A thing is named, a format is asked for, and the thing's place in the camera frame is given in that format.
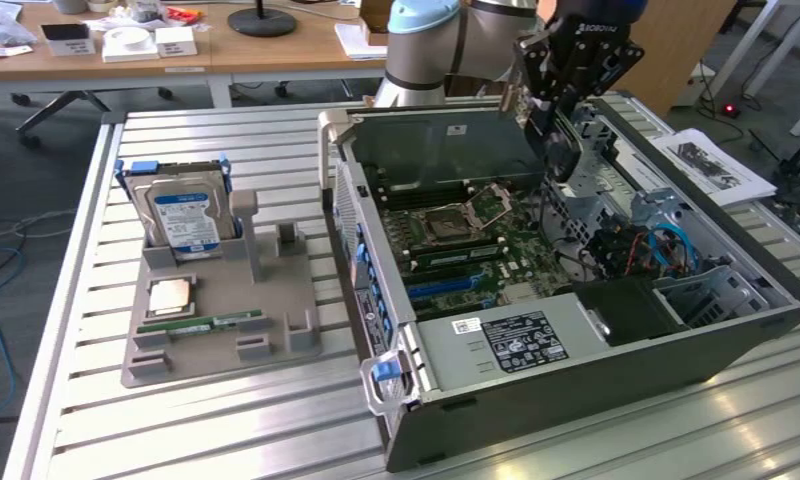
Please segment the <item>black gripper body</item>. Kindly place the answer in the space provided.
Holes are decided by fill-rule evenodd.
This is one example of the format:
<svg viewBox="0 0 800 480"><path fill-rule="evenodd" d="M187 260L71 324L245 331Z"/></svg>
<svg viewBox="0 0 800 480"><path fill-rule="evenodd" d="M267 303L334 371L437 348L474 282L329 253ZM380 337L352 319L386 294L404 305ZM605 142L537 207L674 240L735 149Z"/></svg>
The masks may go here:
<svg viewBox="0 0 800 480"><path fill-rule="evenodd" d="M641 61L630 40L645 0L558 1L546 22L550 96L582 99L602 94Z"/></svg>

